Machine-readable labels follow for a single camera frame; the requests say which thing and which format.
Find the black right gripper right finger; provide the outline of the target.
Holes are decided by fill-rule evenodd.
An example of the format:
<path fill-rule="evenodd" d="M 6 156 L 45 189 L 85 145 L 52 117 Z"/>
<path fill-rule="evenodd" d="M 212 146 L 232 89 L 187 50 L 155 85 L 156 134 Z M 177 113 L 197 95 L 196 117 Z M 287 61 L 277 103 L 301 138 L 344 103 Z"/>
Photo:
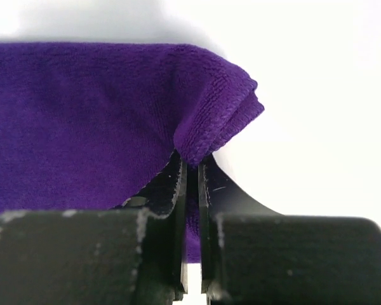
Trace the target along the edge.
<path fill-rule="evenodd" d="M 208 156 L 198 168 L 201 290 L 209 304 L 381 304 L 381 229 L 282 215 Z"/>

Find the purple towel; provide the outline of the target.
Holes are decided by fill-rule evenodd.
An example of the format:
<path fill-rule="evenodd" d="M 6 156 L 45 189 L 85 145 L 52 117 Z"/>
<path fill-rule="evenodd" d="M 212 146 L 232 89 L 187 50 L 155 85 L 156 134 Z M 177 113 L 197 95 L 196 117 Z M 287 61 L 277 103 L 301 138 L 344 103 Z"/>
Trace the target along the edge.
<path fill-rule="evenodd" d="M 261 115 L 256 89 L 189 44 L 0 43 L 0 213 L 122 205 Z"/>

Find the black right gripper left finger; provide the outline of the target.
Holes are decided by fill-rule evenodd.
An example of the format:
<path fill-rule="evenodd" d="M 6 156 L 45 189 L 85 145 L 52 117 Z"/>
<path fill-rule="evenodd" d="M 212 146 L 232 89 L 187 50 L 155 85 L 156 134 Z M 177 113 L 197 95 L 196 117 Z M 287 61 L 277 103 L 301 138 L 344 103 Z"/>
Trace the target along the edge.
<path fill-rule="evenodd" d="M 0 215 L 1 304 L 172 304 L 187 292 L 187 165 L 110 210 Z"/>

